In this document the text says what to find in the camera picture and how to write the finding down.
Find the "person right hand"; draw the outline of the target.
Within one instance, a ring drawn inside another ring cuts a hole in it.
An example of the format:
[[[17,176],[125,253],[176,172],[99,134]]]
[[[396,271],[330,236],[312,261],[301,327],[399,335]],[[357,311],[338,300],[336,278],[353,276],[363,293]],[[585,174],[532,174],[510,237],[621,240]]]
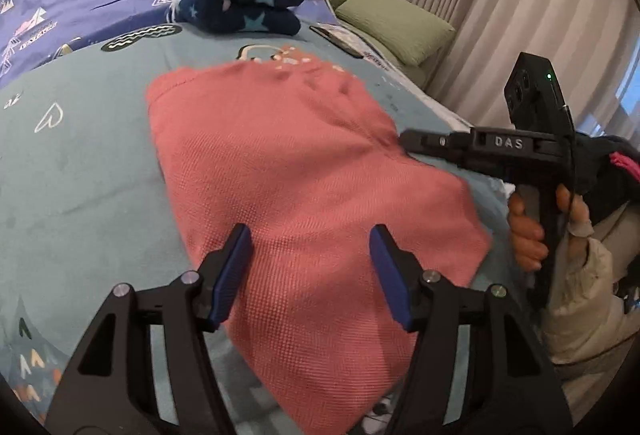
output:
[[[559,210],[570,214],[570,224],[586,226],[590,223],[589,209],[581,196],[572,196],[564,185],[560,185],[556,188],[555,198]],[[513,192],[509,198],[508,223],[518,266],[527,273],[540,270],[541,262],[549,254],[548,247],[544,245],[544,229],[538,221],[526,215],[525,201],[517,192]],[[585,264],[588,251],[587,238],[570,237],[568,240],[567,259],[570,262]]]

